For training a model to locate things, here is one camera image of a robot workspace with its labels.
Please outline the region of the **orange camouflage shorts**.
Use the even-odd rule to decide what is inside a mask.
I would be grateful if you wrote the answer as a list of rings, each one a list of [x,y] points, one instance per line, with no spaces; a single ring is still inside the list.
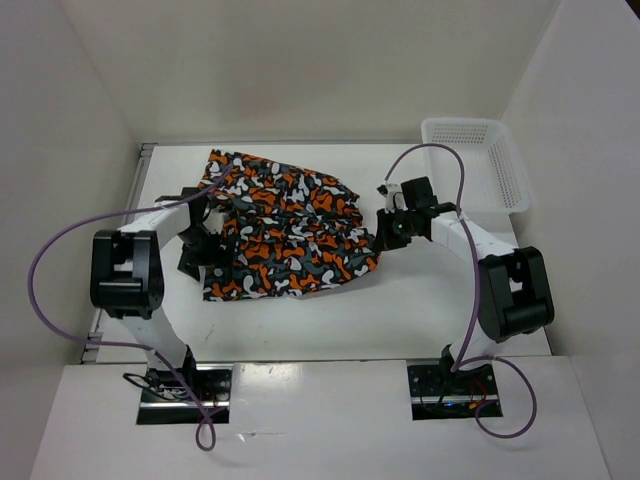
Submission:
[[[206,301],[312,294],[373,272],[380,255],[359,195],[318,171],[241,152],[210,152],[200,186],[223,221]]]

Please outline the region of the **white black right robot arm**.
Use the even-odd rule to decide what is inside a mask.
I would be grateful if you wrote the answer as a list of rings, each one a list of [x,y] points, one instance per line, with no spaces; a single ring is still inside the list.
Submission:
[[[458,204],[439,201],[428,177],[384,183],[378,192],[385,206],[376,212],[377,251],[405,248],[422,237],[472,268],[469,326],[462,339],[443,348],[439,360],[438,378],[446,391],[464,391],[503,343],[553,322],[555,308],[540,250],[507,243],[471,221]]]

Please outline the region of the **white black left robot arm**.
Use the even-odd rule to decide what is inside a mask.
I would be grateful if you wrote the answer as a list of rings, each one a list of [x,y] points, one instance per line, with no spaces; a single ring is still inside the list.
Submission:
[[[93,238],[90,298],[94,306],[120,321],[146,347],[150,383],[164,385],[185,400],[202,387],[190,347],[175,333],[163,307],[165,280],[161,250],[182,242],[177,269],[198,281],[201,271],[226,270],[230,254],[220,234],[205,225],[212,201],[196,187],[178,196],[161,196],[152,210],[118,230]]]

